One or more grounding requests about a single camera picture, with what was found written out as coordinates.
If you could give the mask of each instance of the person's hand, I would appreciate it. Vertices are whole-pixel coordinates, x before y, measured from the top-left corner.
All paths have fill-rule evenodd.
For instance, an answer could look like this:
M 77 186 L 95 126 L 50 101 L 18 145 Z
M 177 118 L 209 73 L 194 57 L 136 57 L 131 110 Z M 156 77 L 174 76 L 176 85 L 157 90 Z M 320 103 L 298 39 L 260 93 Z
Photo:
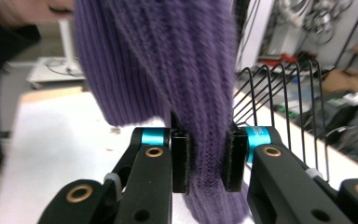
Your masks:
M 19 28 L 72 17 L 74 0 L 0 0 L 0 23 Z

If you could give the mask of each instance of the purple cloth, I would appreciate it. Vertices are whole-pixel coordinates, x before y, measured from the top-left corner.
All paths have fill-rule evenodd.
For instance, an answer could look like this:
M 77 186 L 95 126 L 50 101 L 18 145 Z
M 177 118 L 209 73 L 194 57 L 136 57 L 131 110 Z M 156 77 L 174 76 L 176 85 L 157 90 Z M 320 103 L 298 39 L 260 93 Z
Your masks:
M 112 125 L 174 111 L 196 146 L 186 204 L 200 223 L 240 223 L 247 187 L 220 179 L 232 121 L 235 24 L 227 0 L 77 0 L 76 43 Z

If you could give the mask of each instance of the knitted fabric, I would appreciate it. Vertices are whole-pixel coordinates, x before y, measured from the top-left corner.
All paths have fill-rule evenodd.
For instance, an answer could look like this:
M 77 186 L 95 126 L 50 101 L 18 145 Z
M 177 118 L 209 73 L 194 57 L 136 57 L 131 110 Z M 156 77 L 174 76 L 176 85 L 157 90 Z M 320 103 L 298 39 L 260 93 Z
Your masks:
M 220 179 L 232 121 L 235 26 L 227 0 L 76 1 L 76 43 L 89 86 L 112 125 L 172 110 L 196 153 L 186 204 L 200 223 L 240 223 L 246 186 Z

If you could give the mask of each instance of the metal wire rack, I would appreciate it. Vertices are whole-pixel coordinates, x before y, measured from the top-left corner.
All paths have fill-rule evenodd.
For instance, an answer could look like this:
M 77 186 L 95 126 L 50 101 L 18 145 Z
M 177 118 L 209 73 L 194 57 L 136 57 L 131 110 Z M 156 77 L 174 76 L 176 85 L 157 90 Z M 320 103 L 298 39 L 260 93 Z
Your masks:
M 247 67 L 238 73 L 237 85 L 234 122 L 238 126 L 276 128 L 289 150 L 329 181 L 325 130 L 306 129 L 310 124 L 316 127 L 317 122 L 325 127 L 324 113 L 322 117 L 312 116 L 316 105 L 324 111 L 322 71 L 318 62 L 279 63 L 271 68 L 261 65 L 256 70 Z M 306 141 L 310 138 L 313 144 Z

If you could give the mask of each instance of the blue tape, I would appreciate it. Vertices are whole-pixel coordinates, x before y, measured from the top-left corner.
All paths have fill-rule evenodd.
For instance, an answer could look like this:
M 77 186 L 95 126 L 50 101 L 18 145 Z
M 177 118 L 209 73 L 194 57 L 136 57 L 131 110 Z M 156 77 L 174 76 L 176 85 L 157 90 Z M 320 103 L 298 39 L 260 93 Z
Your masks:
M 265 127 L 244 127 L 244 128 L 245 131 L 248 133 L 249 147 L 250 147 L 248 162 L 252 163 L 255 148 L 260 145 L 270 144 L 271 137 L 269 136 L 269 131 Z
M 141 144 L 164 146 L 164 128 L 144 128 Z

